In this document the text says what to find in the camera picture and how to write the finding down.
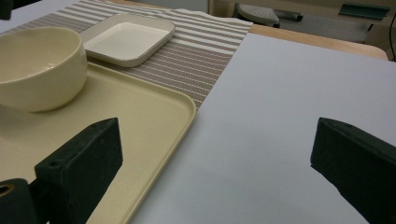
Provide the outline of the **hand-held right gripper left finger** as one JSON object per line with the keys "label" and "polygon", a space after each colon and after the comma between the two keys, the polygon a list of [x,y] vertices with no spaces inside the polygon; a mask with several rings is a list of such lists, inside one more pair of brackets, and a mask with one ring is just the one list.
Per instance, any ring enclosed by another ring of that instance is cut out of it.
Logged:
{"label": "hand-held right gripper left finger", "polygon": [[86,127],[35,166],[40,219],[49,224],[85,224],[122,162],[116,118]]}

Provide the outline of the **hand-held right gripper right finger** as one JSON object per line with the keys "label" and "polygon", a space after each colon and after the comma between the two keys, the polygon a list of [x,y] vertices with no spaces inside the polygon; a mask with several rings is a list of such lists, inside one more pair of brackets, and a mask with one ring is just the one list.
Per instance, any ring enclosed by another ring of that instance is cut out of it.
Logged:
{"label": "hand-held right gripper right finger", "polygon": [[370,224],[396,224],[395,146],[320,118],[310,162]]}

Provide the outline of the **beige plastic tray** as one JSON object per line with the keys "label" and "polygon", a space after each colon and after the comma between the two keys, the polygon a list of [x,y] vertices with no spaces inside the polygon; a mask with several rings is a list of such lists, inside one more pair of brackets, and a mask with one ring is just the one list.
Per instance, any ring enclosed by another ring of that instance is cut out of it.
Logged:
{"label": "beige plastic tray", "polygon": [[127,224],[194,121],[186,94],[90,64],[70,104],[29,113],[0,106],[0,181],[35,179],[34,167],[87,126],[120,125],[123,164],[87,224]]}

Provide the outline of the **cream ceramic bowl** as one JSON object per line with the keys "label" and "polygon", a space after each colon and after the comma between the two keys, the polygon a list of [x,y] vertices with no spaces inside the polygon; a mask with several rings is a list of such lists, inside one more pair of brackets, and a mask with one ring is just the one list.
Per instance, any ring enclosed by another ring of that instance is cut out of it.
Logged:
{"label": "cream ceramic bowl", "polygon": [[0,105],[39,112],[71,102],[87,79],[80,35],[40,27],[0,35]]}

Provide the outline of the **white square plate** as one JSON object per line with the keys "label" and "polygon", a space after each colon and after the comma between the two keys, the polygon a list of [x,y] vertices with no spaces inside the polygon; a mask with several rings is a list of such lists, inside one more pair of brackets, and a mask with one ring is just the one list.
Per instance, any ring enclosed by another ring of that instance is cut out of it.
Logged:
{"label": "white square plate", "polygon": [[87,56],[121,67],[136,67],[173,38],[170,21],[123,13],[80,33]]}

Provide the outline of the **dark rectangular desk panel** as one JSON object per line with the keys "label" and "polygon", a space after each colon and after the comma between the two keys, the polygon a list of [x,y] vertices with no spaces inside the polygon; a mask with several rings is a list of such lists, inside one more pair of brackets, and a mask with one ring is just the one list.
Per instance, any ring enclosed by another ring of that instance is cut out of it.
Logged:
{"label": "dark rectangular desk panel", "polygon": [[344,3],[338,14],[353,18],[382,21],[389,13],[389,7],[364,5],[358,3]]}

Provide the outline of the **striped brown placemat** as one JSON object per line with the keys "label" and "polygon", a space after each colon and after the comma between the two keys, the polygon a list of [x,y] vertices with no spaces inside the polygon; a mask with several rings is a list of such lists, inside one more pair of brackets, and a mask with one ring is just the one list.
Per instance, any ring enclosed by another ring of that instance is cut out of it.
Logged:
{"label": "striped brown placemat", "polygon": [[129,13],[170,21],[173,37],[135,68],[95,61],[128,76],[162,85],[190,96],[201,105],[231,60],[251,24],[222,19],[200,11],[122,5],[107,0],[79,0],[21,25],[0,28],[0,34],[27,28],[60,26],[82,32],[113,15]]}

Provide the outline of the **grey foot pedal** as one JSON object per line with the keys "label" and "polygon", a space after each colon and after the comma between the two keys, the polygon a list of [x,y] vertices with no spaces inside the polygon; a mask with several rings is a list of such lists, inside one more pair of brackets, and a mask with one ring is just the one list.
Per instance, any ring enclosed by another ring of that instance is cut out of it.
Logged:
{"label": "grey foot pedal", "polygon": [[247,4],[237,4],[236,13],[243,19],[262,25],[280,27],[280,19],[276,15],[276,10],[269,7],[258,7]]}

